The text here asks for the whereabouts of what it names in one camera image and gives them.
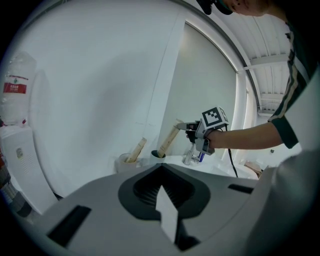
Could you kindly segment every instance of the ceiling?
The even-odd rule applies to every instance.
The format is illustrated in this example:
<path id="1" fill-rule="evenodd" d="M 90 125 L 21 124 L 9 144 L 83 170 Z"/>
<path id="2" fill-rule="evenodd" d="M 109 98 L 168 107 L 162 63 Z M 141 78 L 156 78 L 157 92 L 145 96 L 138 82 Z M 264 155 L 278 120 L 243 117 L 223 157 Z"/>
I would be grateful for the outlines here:
<path id="1" fill-rule="evenodd" d="M 196 0 L 185 2 L 201 10 Z M 283 98 L 289 78 L 287 60 L 290 43 L 286 36 L 288 26 L 268 14 L 262 17 L 237 13 L 223 15 L 215 5 L 212 6 L 209 17 L 215 22 L 218 18 L 223 23 L 220 27 L 228 36 L 231 33 L 243 48 L 249 59 L 248 67 L 244 69 L 250 70 L 251 75 L 256 78 L 253 81 L 259 94 L 259 113 L 271 116 Z"/>

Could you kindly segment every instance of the black cap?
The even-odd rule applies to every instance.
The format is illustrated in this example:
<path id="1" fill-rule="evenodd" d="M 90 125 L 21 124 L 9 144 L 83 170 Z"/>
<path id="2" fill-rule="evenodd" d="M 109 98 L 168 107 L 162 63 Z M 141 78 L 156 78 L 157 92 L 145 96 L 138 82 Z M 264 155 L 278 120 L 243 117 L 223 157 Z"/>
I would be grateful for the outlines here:
<path id="1" fill-rule="evenodd" d="M 216 8 L 225 15 L 230 15 L 233 12 L 227 8 L 220 1 L 222 0 L 196 0 L 198 4 L 201 6 L 202 10 L 206 15 L 210 15 L 212 12 L 212 4 L 215 4 Z"/>

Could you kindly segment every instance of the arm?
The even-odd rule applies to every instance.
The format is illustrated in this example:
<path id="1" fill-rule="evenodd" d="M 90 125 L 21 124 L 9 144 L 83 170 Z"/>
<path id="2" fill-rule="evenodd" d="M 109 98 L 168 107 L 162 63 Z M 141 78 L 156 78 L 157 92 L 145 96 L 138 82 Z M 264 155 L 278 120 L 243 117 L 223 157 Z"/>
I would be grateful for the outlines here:
<path id="1" fill-rule="evenodd" d="M 207 138 L 212 149 L 261 150 L 283 143 L 271 122 L 243 130 L 215 130 Z"/>

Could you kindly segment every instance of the brown object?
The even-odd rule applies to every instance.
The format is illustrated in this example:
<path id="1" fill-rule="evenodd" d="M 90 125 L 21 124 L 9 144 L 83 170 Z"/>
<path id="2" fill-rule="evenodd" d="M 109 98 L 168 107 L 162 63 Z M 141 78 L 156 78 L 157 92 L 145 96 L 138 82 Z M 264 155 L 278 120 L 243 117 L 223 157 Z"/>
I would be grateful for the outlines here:
<path id="1" fill-rule="evenodd" d="M 137 158 L 140 155 L 141 150 L 144 148 L 146 142 L 147 142 L 146 138 L 142 138 L 140 140 L 139 144 L 135 147 L 134 151 L 131 153 L 131 155 L 125 161 L 127 164 L 134 163 L 137 160 Z"/>
<path id="2" fill-rule="evenodd" d="M 261 168 L 258 164 L 254 163 L 254 162 L 246 161 L 244 166 L 248 167 L 249 169 L 254 171 L 256 173 L 256 175 L 258 176 L 258 178 L 260 178 L 262 171 L 261 171 Z"/>
<path id="3" fill-rule="evenodd" d="M 181 121 L 179 119 L 176 119 L 175 125 L 172 127 L 171 132 L 169 133 L 168 137 L 166 137 L 166 139 L 162 143 L 160 149 L 157 151 L 159 158 L 163 158 L 164 157 L 166 151 L 168 150 L 168 148 L 170 147 L 171 143 L 174 141 L 175 137 L 177 136 L 177 134 L 180 131 L 177 128 L 177 125 L 178 124 L 182 124 L 182 123 L 183 123 L 183 121 Z"/>

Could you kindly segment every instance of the white cup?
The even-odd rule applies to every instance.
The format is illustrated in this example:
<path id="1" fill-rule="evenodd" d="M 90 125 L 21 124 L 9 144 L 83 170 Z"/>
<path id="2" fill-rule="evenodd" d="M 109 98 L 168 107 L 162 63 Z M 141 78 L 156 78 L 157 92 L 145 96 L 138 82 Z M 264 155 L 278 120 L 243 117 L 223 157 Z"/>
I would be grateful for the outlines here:
<path id="1" fill-rule="evenodd" d="M 162 164 L 165 161 L 166 161 L 166 154 L 164 154 L 163 158 L 160 158 L 158 157 L 157 150 L 151 151 L 150 158 L 149 158 L 149 165 Z"/>
<path id="2" fill-rule="evenodd" d="M 137 168 L 137 161 L 130 163 L 125 162 L 129 156 L 130 154 L 122 154 L 115 160 L 115 170 L 118 174 Z"/>

